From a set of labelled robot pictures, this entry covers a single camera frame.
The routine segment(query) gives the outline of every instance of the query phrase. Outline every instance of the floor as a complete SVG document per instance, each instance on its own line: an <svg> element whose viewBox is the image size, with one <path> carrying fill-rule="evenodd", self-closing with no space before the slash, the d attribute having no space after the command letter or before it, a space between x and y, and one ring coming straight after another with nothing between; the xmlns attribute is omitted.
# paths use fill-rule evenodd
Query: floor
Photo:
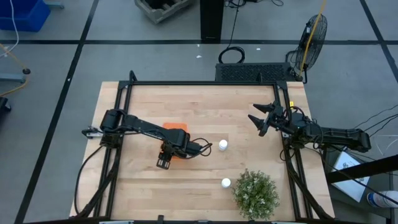
<svg viewBox="0 0 398 224"><path fill-rule="evenodd" d="M249 2L239 10L234 40L244 43L239 46L246 51L245 62L283 61L285 53L296 48L290 40L300 39L321 5L319 0L283 1L282 7L271 0ZM52 9L40 32L20 32L22 41L14 50L32 74L23 90L8 96L12 112L0 125L1 223L14 223L21 204L28 207L19 221L68 217L86 144L80 131L91 123L101 82L125 80L130 70L139 80L214 80L218 54L226 47L200 42L198 2L158 25L132 0L63 3L63 10ZM351 128L398 104L397 8L395 0L327 2L323 14L329 41L305 85L312 117L322 126ZM224 10L225 41L234 13ZM14 32L0 30L2 44L10 46L14 40ZM234 53L224 59L238 60ZM0 58L0 70L21 72L10 57ZM0 92L16 85L0 82ZM398 144L386 150L397 137L396 127L398 121L392 121L372 137L381 150L368 156L380 159L397 153ZM40 153L47 157L33 192L28 183ZM30 204L22 203L27 188L33 193ZM341 202L333 204L342 220L384 222Z"/></svg>

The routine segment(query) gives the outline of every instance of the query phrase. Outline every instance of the fan grille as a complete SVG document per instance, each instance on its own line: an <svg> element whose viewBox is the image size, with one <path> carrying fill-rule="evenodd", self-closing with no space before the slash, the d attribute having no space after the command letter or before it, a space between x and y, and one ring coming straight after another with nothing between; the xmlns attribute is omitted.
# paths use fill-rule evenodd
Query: fan grille
<svg viewBox="0 0 398 224"><path fill-rule="evenodd" d="M309 27L310 27L310 32L312 31L315 21L317 19L318 15L315 15L311 17L311 19L308 21ZM307 70L310 69L315 61L317 60L319 53L322 49L323 42L325 41L325 36L326 36L326 30L328 27L328 21L324 15L321 14L321 17L319 18L317 28L315 29L315 32L313 33L310 45L308 47L308 52L307 52L307 57L305 58L305 64L307 65ZM296 54L296 61L295 61L295 67L297 69L301 69L301 64L303 62L304 58L304 52L305 48L307 46L307 42L309 39L309 34L307 34L307 26L304 29L303 35L300 39L300 43L298 45L297 49L297 54Z"/></svg>

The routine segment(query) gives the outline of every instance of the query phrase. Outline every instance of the yellow cable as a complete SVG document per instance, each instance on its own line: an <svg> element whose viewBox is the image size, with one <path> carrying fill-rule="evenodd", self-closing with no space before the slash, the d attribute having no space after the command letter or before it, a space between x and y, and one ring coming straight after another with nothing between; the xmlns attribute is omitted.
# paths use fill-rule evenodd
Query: yellow cable
<svg viewBox="0 0 398 224"><path fill-rule="evenodd" d="M20 90L21 88L24 88L24 87L26 86L26 84L27 84L27 81L28 81L28 76L26 76L25 82L24 82L22 85L20 85L20 86L17 87L17 88L14 88L14 89L12 89L12 90L10 90L10 91L1 93L1 94L0 94L0 97L5 96L5 95L10 94L10 93L14 93L14 92L17 91L17 90Z"/></svg>
<svg viewBox="0 0 398 224"><path fill-rule="evenodd" d="M22 69L27 69L27 67L13 53L8 51L7 48L5 48L5 46L3 46L3 44L0 44L0 47L16 61L22 67ZM20 90L21 88L24 88L26 86L28 80L29 80L28 77L29 76L27 75L26 79L25 79L25 82L22 85L20 85L19 87L14 88L14 89L12 89L10 91L1 93L0 97L5 96L5 95L10 94L10 93L14 93L17 90Z"/></svg>
<svg viewBox="0 0 398 224"><path fill-rule="evenodd" d="M315 32L315 29L317 29L318 21L319 21L319 18L321 17L321 14L322 14L322 12L323 12L323 10L324 10L324 8L325 8L325 4L326 4L326 0L323 0L322 6L321 6L321 10L320 10L319 13L318 13L317 19L316 19L316 21L315 21L315 25L314 25L314 27L313 27L313 29L312 29L312 31L311 31L310 38L308 39L307 46L305 46L305 52L304 52L303 62L301 63L301 66L300 66L300 73L298 74L299 77L301 77L301 72L303 71L305 59L307 59L308 48L309 48L309 46L310 46L310 42L311 42L311 40L312 40L313 33Z"/></svg>

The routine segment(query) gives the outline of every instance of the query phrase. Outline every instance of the blue bin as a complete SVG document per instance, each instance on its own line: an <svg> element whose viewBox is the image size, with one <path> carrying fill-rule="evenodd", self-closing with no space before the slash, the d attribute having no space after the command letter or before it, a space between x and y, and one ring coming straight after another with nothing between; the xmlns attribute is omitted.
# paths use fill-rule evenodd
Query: blue bin
<svg viewBox="0 0 398 224"><path fill-rule="evenodd" d="M50 14L43 0L12 0L18 31L39 31ZM14 30L10 0L0 0L0 29Z"/></svg>

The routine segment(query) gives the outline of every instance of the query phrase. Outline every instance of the crate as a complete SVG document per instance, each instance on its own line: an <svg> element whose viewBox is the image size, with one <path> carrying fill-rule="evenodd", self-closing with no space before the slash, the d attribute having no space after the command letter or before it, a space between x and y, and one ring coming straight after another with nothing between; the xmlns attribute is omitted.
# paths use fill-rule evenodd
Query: crate
<svg viewBox="0 0 398 224"><path fill-rule="evenodd" d="M178 10L187 7L194 1L195 0L172 0L174 4L171 6L164 4L162 9L153 9L145 2L145 0L134 0L136 6L155 24L158 24L160 21L176 13Z"/></svg>
<svg viewBox="0 0 398 224"><path fill-rule="evenodd" d="M39 31L50 14L43 0L12 0L18 31ZM10 0L0 0L0 29L14 30Z"/></svg>

